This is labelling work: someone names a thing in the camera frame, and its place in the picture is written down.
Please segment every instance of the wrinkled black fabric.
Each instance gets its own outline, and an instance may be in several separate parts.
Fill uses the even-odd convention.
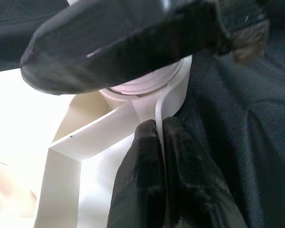
[[[193,55],[176,114],[212,155],[250,228],[285,228],[285,0],[268,6],[264,59]]]
[[[67,0],[0,0],[0,71],[20,67],[34,31]]]
[[[170,215],[174,225],[246,228],[219,168],[175,117],[163,121]]]
[[[166,181],[154,120],[140,124],[118,169],[107,228],[162,228]]]

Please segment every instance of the black cloth backdrop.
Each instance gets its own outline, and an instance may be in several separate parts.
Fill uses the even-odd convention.
[[[33,31],[65,0],[0,0],[0,71],[17,68]],[[265,59],[193,55],[176,114],[221,169],[250,228],[285,228],[285,0],[267,8]]]
[[[0,71],[19,68],[35,30],[67,0],[0,0]]]

